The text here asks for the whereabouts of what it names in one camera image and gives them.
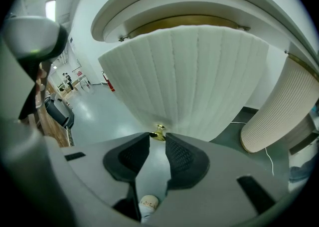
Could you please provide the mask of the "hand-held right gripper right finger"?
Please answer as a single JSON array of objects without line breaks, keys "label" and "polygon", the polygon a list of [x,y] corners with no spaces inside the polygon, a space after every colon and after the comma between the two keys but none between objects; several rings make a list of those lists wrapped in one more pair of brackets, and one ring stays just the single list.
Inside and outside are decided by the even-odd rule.
[{"label": "hand-held right gripper right finger", "polygon": [[168,133],[171,179],[153,227],[264,227],[285,211],[288,187],[242,153]]}]

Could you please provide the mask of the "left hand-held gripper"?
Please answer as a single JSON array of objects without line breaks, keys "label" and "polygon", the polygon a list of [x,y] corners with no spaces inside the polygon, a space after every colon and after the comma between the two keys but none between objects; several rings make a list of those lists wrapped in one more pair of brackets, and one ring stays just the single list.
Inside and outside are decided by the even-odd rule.
[{"label": "left hand-held gripper", "polygon": [[[36,82],[39,65],[52,63],[65,49],[68,32],[60,24],[46,17],[20,16],[7,19],[3,24],[3,38],[19,65]],[[20,111],[19,118],[34,113],[36,85],[33,86]]]}]

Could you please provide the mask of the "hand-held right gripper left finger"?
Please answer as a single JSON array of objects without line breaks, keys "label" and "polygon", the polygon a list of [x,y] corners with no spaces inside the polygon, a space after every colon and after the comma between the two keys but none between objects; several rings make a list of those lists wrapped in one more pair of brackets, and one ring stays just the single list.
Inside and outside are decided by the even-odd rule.
[{"label": "hand-held right gripper left finger", "polygon": [[129,190],[150,152],[148,133],[90,144],[62,148],[63,154],[83,153],[68,163],[81,181],[98,198],[113,207],[127,198]]}]

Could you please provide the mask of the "person's left hand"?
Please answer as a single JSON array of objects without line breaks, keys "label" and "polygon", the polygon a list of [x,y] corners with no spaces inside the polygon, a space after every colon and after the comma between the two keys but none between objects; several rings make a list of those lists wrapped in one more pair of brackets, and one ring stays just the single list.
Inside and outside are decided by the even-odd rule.
[{"label": "person's left hand", "polygon": [[39,65],[38,74],[36,77],[36,96],[35,96],[35,106],[36,109],[40,108],[45,100],[45,91],[48,82],[48,75],[52,62],[50,60],[43,61]]}]

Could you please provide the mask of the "long ceiling light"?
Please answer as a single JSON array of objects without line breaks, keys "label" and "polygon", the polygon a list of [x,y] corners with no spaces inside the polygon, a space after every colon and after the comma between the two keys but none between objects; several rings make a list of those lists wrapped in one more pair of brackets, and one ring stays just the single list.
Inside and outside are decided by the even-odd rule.
[{"label": "long ceiling light", "polygon": [[56,21],[56,0],[48,0],[45,3],[45,15],[48,19]]}]

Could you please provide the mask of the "brown wooden staircase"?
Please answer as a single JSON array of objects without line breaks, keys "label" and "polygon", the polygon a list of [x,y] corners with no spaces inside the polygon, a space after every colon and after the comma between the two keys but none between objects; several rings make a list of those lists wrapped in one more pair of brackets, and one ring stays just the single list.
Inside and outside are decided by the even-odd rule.
[{"label": "brown wooden staircase", "polygon": [[64,128],[48,113],[45,103],[34,113],[19,118],[19,121],[38,129],[44,136],[54,138],[60,148],[74,145],[70,129]]}]

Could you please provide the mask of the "person's beige shoe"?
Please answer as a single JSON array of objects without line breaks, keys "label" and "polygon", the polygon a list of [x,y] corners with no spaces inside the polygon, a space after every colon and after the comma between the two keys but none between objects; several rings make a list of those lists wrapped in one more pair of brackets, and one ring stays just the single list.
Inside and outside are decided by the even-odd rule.
[{"label": "person's beige shoe", "polygon": [[139,202],[139,209],[141,211],[154,212],[159,206],[159,200],[154,195],[145,195]]}]

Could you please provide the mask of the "black container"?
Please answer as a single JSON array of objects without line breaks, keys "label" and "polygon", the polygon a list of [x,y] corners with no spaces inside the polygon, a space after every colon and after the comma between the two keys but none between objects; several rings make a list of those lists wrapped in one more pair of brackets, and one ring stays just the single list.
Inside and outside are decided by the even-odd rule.
[{"label": "black container", "polygon": [[74,113],[60,98],[47,97],[44,101],[47,113],[63,128],[71,128],[74,124]]}]

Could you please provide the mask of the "cart with red sign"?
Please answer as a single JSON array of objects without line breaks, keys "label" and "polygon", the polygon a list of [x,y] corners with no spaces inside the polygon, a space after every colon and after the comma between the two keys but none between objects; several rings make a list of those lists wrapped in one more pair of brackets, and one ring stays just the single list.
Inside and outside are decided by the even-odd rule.
[{"label": "cart with red sign", "polygon": [[75,70],[75,74],[77,75],[77,79],[81,89],[86,93],[93,94],[94,90],[88,77],[79,68]]}]

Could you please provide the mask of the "red fire extinguisher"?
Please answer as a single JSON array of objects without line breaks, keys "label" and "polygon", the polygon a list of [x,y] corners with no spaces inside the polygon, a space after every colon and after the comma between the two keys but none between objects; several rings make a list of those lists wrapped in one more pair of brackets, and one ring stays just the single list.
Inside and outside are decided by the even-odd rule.
[{"label": "red fire extinguisher", "polygon": [[105,79],[105,81],[106,81],[108,87],[110,88],[110,90],[111,90],[112,92],[115,92],[114,87],[113,87],[112,84],[110,83],[110,81],[109,81],[109,79],[107,78],[106,73],[105,73],[104,71],[102,71],[102,75],[103,75],[103,77],[104,77],[104,79]]}]

